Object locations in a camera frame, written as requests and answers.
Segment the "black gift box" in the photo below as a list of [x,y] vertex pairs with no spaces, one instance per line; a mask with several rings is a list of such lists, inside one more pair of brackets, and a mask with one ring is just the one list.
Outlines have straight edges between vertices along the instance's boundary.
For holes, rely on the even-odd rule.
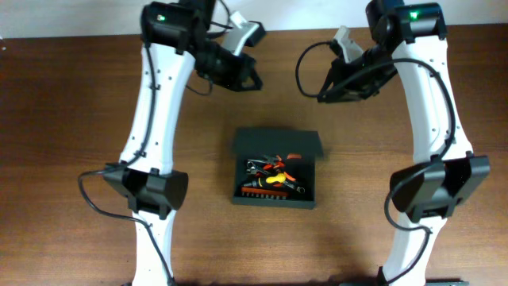
[[258,207],[312,210],[316,160],[324,156],[316,131],[267,127],[236,130],[232,201]]

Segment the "red handled cutting pliers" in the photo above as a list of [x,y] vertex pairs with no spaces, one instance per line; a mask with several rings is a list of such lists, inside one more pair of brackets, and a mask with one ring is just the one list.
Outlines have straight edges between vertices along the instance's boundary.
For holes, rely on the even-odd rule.
[[282,173],[285,176],[286,180],[295,182],[296,179],[292,175],[290,175],[288,172],[286,172],[284,170],[284,168],[285,168],[285,164],[281,163],[281,162],[277,162],[275,164],[266,164],[262,167],[262,169],[264,171],[267,171],[269,173]]

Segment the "yellow black screwdriver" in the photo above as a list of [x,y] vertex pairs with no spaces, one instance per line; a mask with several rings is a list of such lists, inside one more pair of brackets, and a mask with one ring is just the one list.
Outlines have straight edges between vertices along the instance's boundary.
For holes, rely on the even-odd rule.
[[259,177],[255,180],[244,183],[243,187],[253,187],[253,188],[269,187],[276,184],[282,184],[286,181],[286,179],[287,178],[284,173],[278,173],[275,176]]

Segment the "orange socket bit holder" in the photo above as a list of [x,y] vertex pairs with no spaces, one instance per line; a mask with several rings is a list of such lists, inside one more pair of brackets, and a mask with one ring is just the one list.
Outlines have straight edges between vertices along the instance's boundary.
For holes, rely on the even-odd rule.
[[248,197],[265,198],[265,199],[286,199],[289,196],[285,191],[274,191],[262,188],[243,187],[241,194]]

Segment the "orange handled needle nose pliers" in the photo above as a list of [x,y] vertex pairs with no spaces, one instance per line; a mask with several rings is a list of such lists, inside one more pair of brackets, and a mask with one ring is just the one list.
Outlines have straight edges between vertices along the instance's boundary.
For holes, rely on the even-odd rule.
[[274,157],[263,155],[263,159],[247,159],[246,165],[249,168],[252,168],[256,164],[262,164],[265,165],[271,165],[272,167],[275,166],[284,166],[285,160],[299,160],[302,159],[302,155],[297,153],[289,153],[285,157],[281,157],[280,155],[275,155]]

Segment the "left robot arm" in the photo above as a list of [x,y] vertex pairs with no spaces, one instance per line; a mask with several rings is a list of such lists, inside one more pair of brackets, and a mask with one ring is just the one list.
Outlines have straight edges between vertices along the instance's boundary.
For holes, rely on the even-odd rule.
[[222,43],[209,28],[213,1],[152,2],[140,15],[142,79],[129,139],[104,180],[126,198],[137,229],[134,285],[173,285],[171,237],[189,176],[173,168],[179,110],[191,74],[230,91],[258,91],[255,60],[242,51],[265,36],[262,23],[229,16]]

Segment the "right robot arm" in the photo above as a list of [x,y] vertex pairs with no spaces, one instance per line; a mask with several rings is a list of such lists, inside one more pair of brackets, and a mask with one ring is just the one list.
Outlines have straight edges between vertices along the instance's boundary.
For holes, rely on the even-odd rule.
[[460,123],[448,74],[448,31],[435,3],[376,0],[366,8],[374,46],[361,49],[340,28],[330,43],[337,58],[319,102],[355,102],[402,81],[414,144],[414,163],[395,172],[385,198],[394,242],[379,269],[379,285],[423,285],[437,236],[455,209],[487,178],[487,157],[473,152]]

